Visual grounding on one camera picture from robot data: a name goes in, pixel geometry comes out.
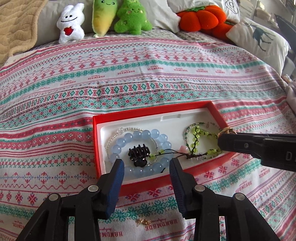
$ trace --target pink bead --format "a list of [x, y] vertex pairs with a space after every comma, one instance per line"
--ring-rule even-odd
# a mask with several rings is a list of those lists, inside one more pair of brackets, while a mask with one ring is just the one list
[[187, 146], [181, 146], [179, 152], [189, 153], [189, 148]]

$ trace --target green plush toy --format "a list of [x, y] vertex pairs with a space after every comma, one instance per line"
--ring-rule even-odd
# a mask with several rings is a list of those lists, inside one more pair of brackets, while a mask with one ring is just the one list
[[124, 0], [117, 11], [117, 16], [120, 18], [114, 26], [117, 33], [129, 32], [140, 35], [142, 30], [152, 29], [151, 23], [147, 20], [146, 11], [138, 0]]

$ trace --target black hair clip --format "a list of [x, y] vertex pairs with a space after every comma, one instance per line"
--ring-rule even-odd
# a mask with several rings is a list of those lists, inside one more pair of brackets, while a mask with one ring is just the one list
[[134, 146], [133, 149], [129, 149], [128, 155], [135, 167], [144, 167], [147, 165], [146, 158], [150, 155], [150, 150], [145, 144], [143, 144], [143, 147], [140, 145], [138, 147]]

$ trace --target bed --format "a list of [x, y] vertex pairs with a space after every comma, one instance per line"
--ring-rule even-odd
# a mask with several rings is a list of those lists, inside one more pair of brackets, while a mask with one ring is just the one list
[[[296, 133], [274, 69], [202, 33], [86, 36], [9, 61], [0, 70], [0, 240], [15, 240], [48, 194], [96, 183], [93, 115], [211, 100], [238, 132]], [[294, 173], [236, 154], [196, 180], [219, 194], [243, 192], [281, 240], [296, 239]], [[139, 217], [152, 224], [136, 227]], [[182, 219], [172, 186], [120, 197], [99, 221], [102, 240], [193, 240], [194, 224]]]

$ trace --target white bunny plush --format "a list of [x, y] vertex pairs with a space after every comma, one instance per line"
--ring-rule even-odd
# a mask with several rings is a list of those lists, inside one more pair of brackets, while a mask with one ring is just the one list
[[59, 43], [64, 44], [69, 40], [80, 40], [84, 38], [84, 31], [81, 24], [84, 22], [84, 4], [78, 3], [75, 6], [68, 5], [64, 8], [57, 22], [61, 30]]

